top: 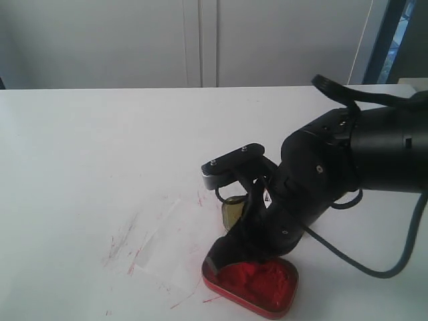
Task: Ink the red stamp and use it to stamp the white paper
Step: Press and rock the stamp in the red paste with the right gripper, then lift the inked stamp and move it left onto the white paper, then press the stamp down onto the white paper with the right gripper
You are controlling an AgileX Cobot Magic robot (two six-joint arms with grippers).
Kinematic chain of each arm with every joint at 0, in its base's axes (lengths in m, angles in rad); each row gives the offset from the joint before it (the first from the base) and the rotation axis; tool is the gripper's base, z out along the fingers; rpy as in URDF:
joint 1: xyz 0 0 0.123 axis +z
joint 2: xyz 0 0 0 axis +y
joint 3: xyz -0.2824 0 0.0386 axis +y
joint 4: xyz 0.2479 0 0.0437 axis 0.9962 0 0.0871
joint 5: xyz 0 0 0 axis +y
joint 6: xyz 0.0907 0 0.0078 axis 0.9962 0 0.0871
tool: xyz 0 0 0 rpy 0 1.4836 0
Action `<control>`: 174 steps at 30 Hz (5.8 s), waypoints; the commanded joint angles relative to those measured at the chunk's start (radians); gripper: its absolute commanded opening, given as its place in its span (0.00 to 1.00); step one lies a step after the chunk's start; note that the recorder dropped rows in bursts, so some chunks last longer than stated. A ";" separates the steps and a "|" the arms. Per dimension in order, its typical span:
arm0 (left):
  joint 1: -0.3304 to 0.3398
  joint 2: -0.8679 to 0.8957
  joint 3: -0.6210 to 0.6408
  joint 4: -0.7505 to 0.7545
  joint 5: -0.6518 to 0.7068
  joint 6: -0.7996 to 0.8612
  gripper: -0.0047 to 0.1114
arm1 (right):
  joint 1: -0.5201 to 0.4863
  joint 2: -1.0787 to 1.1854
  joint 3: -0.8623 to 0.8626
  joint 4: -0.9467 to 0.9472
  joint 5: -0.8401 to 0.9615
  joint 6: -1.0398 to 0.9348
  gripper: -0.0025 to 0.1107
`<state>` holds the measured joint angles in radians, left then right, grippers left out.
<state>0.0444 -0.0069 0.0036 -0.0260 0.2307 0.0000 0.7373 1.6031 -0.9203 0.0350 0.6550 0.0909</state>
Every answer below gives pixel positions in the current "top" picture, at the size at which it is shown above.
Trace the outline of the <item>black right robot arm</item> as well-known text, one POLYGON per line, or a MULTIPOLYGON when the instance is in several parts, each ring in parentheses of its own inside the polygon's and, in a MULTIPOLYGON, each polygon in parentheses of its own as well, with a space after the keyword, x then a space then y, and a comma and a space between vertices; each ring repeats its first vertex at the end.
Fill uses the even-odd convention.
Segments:
POLYGON ((279 164, 251 143, 202 166, 209 190, 234 182, 245 189, 244 195, 222 199, 224 205, 243 205, 243 212, 205 257, 214 274, 288 254, 327 209, 349 209, 365 190, 419 194, 398 262, 376 271, 330 243, 326 247, 374 278, 392 278, 408 264, 427 204, 427 93, 402 98, 336 83, 318 89, 339 107, 287 137, 279 164))

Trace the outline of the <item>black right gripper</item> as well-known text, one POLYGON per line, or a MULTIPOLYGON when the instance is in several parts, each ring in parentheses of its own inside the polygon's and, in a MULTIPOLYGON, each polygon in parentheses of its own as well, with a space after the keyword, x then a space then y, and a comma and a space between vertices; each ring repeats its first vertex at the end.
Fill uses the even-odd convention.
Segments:
POLYGON ((304 231, 277 202, 265 205, 263 187, 254 187, 243 214, 208 251, 204 262, 214 275, 229 265, 286 255, 297 246, 304 231))

